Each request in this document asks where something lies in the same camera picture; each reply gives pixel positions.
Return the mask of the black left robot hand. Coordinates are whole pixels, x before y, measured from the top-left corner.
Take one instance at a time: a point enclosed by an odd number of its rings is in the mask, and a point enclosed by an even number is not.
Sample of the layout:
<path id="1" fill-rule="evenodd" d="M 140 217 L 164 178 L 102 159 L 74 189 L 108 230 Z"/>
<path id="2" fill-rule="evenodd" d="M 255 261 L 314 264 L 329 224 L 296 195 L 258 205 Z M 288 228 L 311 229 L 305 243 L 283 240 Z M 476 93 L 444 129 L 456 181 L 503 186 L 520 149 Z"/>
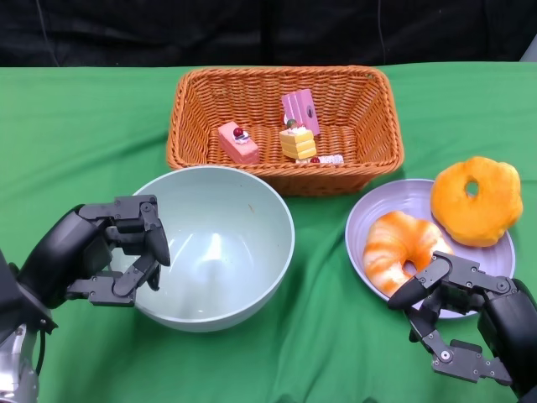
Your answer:
<path id="1" fill-rule="evenodd" d="M 169 263 L 156 196 L 119 196 L 69 210 L 34 247 L 18 282 L 48 309 L 75 299 L 133 306 L 137 288 L 159 289 Z"/>

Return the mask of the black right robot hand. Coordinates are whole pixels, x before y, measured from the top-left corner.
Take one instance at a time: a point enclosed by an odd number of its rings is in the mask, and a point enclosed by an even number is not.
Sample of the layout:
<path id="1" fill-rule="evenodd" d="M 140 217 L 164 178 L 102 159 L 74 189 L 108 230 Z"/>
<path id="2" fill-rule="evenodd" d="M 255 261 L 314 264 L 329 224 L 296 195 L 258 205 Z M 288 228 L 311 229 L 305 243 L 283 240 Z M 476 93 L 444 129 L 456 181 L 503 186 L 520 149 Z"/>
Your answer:
<path id="1" fill-rule="evenodd" d="M 475 261 L 435 252 L 388 299 L 388 307 L 404 311 L 409 340 L 431 354 L 436 373 L 473 383 L 494 379 L 518 401 L 536 400 L 536 302 L 522 281 L 488 275 Z M 493 356 L 486 358 L 476 344 L 445 343 L 436 328 L 443 310 L 477 312 L 478 331 Z"/>

